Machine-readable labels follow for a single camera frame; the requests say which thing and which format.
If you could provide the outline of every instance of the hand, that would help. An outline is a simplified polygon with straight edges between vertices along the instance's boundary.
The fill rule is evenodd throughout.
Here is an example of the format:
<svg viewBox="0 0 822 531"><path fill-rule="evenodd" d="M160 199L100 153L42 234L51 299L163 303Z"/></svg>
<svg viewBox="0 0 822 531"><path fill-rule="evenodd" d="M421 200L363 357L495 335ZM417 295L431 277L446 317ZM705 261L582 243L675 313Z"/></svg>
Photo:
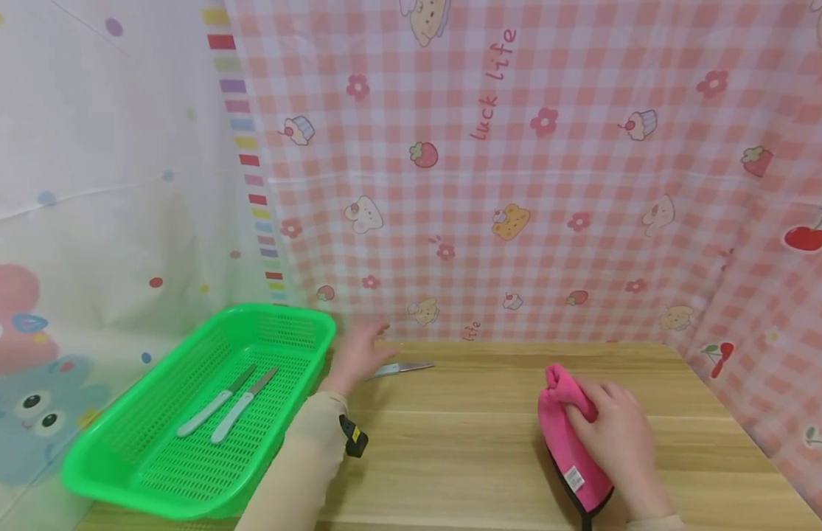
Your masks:
<svg viewBox="0 0 822 531"><path fill-rule="evenodd" d="M320 385L320 391L337 392L349 397L357 384L375 374L381 365L399 353L395 348L376 348L378 334L390 328L387 322L355 323L334 351L331 370Z"/></svg>
<svg viewBox="0 0 822 531"><path fill-rule="evenodd" d="M577 383L599 415L591 424L577 407L567 406L567 416L591 457L621 492L632 519L674 514L655 471L655 437L635 396L611 381L577 378Z"/></svg>

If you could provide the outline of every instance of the knife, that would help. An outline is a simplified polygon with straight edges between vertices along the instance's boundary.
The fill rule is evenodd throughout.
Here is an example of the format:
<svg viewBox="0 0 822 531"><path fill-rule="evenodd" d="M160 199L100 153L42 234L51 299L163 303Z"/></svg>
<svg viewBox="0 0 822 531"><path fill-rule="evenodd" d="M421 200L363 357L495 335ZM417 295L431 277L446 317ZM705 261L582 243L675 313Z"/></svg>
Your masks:
<svg viewBox="0 0 822 531"><path fill-rule="evenodd" d="M254 370L257 368L256 364L253 364L252 367L245 369L241 375L237 377L237 380L234 381L231 386L229 386L224 391L220 392L219 395L216 395L216 398L213 399L212 402L207 404L200 412L196 413L192 419L189 419L186 423L184 423L181 427L178 428L178 437L186 437L187 435L191 434L193 431L196 431L200 425L204 423L205 420L210 418L211 414L216 412L216 409L222 407L222 404L227 402L228 398L233 396L240 387L248 380L248 377L252 375Z"/></svg>
<svg viewBox="0 0 822 531"><path fill-rule="evenodd" d="M376 373L367 378L367 380L371 380L373 378L380 378L381 376L397 375L401 372L407 372L409 370L427 369L429 367L434 367L434 364L429 361L422 361L417 363L387 364L383 365L381 369L378 369Z"/></svg>
<svg viewBox="0 0 822 531"><path fill-rule="evenodd" d="M256 384L251 386L251 388L243 393L243 396L234 404L234 407L231 408L230 412L225 415L225 418L222 419L219 426L216 426L216 430L213 432L213 435L210 436L210 442L214 444L219 444L225 440L225 437L228 435L228 431L231 431L231 427L233 427L234 423L237 422L239 416L244 412L244 410L248 407L248 405L254 400L254 396L260 392L261 389L264 388L266 384L269 384L269 380L272 379L272 376L275 376L275 373L278 372L277 367L273 367L266 371L266 374L260 378Z"/></svg>

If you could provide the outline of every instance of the colorful stripe border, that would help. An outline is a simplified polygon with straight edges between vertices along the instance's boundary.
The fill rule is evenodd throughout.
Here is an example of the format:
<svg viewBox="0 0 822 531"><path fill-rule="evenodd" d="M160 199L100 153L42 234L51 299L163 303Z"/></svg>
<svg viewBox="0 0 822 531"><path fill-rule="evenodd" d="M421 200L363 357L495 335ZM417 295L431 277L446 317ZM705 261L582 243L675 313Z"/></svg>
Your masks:
<svg viewBox="0 0 822 531"><path fill-rule="evenodd" d="M265 194L265 179L261 170L260 145L255 136L254 118L248 102L248 84L243 67L237 56L237 43L231 31L231 19L225 7L206 7L202 10L207 27L207 43L213 56L213 65L219 74L219 89L225 97L225 111L234 134L234 145L239 151L243 182L247 186L247 199L254 218L254 231L260 256L263 257L264 276L274 304L286 306L287 284L282 273L277 246L274 219L269 211L269 198Z"/></svg>

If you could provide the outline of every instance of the knife handle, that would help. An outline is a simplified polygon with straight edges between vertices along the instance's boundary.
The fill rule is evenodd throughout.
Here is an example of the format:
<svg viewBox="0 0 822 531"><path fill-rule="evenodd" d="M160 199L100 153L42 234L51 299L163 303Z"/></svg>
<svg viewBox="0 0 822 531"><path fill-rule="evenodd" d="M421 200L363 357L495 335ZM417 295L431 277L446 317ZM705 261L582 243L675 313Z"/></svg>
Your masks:
<svg viewBox="0 0 822 531"><path fill-rule="evenodd" d="M178 437L186 437L187 435L191 434L193 431L196 431L205 420L208 420L211 414L216 412L216 409L222 407L222 404L233 395L232 392L222 391L219 395L216 395L216 398L213 399L213 402L207 404L200 412L196 413L192 419L189 419L185 424L178 428Z"/></svg>
<svg viewBox="0 0 822 531"><path fill-rule="evenodd" d="M379 378L381 376L387 375L394 375L399 373L399 364L387 364L383 365L381 369L375 371L375 374L367 378L367 380L371 380L373 378Z"/></svg>
<svg viewBox="0 0 822 531"><path fill-rule="evenodd" d="M231 427L233 427L234 423L236 423L240 414L243 413L243 410L246 409L246 407L248 407L253 400L254 395L252 393L243 393L243 396L240 397L236 404L234 404L234 407L231 408L230 412L225 415L225 418L222 419L219 426L216 426L216 430L213 432L213 435L210 436L210 442L219 444L224 441L225 437L228 435L228 431L231 431Z"/></svg>

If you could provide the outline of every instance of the wrist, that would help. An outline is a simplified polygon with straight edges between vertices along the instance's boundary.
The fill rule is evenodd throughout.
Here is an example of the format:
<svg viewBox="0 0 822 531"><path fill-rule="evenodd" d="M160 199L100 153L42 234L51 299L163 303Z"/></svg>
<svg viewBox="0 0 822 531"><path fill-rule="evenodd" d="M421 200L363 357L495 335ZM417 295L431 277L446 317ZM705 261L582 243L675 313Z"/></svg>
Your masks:
<svg viewBox="0 0 822 531"><path fill-rule="evenodd" d="M348 398L355 389L355 382L342 375L329 373L325 380L319 385L318 392L336 392L344 398Z"/></svg>
<svg viewBox="0 0 822 531"><path fill-rule="evenodd" d="M619 483L617 490L632 520L666 518L675 514L671 496L654 471Z"/></svg>

